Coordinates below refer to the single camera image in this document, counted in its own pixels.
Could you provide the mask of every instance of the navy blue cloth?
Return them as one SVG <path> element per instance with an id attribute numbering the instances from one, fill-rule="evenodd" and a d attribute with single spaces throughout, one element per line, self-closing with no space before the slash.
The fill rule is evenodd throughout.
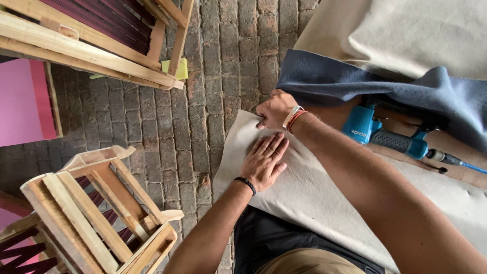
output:
<path id="1" fill-rule="evenodd" d="M 448 76 L 435 67 L 408 83 L 397 82 L 353 65 L 303 50 L 288 50 L 277 88 L 301 105 L 338 106 L 362 94 L 387 94 L 451 120 L 447 131 L 487 154 L 487 81 Z"/>

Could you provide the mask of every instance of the white fabric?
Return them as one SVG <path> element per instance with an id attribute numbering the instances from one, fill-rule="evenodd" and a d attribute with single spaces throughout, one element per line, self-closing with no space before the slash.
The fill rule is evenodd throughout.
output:
<path id="1" fill-rule="evenodd" d="M 389 77 L 487 79 L 486 14 L 485 0 L 322 0 L 294 48 Z"/>
<path id="2" fill-rule="evenodd" d="M 260 118 L 239 110 L 225 141 L 222 163 L 213 182 L 220 197 L 238 176 L 242 162 L 253 145 L 270 130 L 255 126 Z M 305 227 L 341 244 L 371 261 L 397 271 L 393 259 L 346 200 L 315 156 L 295 137 L 282 158 L 288 168 L 276 183 L 257 193 L 250 205 L 281 219 Z M 487 191 L 462 181 L 384 157 L 436 204 L 483 254 L 487 254 Z"/>

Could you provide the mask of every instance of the hand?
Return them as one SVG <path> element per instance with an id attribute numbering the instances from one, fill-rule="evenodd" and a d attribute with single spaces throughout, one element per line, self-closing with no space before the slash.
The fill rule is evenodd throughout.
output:
<path id="1" fill-rule="evenodd" d="M 259 139 L 243 161 L 239 176 L 247 178 L 257 192 L 270 187 L 287 167 L 277 162 L 288 145 L 289 140 L 282 132 Z"/>
<path id="2" fill-rule="evenodd" d="M 258 129 L 282 130 L 282 124 L 291 110 L 298 105 L 293 96 L 280 89 L 275 89 L 264 103 L 257 106 L 257 115 L 264 117 L 257 124 Z"/>

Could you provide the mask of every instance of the black braided bracelet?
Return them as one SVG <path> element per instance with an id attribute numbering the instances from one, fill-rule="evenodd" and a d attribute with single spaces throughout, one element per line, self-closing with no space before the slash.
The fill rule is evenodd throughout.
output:
<path id="1" fill-rule="evenodd" d="M 237 178 L 235 178 L 233 180 L 234 181 L 237 181 L 238 180 L 238 181 L 244 182 L 252 190 L 252 197 L 255 196 L 255 187 L 254 187 L 254 185 L 251 182 L 249 182 L 249 180 L 247 180 L 246 178 L 242 178 L 242 177 L 237 177 Z"/>

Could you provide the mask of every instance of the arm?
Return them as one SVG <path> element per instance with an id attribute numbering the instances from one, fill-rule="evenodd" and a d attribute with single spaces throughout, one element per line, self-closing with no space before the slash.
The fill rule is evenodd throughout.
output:
<path id="1" fill-rule="evenodd" d="M 297 105 L 275 90 L 257 107 L 259 128 L 281 129 Z M 401 273 L 482 273 L 485 258 L 389 163 L 310 113 L 292 131 L 387 248 Z"/>
<path id="2" fill-rule="evenodd" d="M 278 162 L 288 144 L 282 133 L 260 139 L 245 158 L 239 176 L 247 178 L 257 192 L 268 188 L 286 169 L 285 164 Z M 246 184 L 232 182 L 178 247 L 164 274 L 214 274 L 233 227 L 252 194 Z"/>

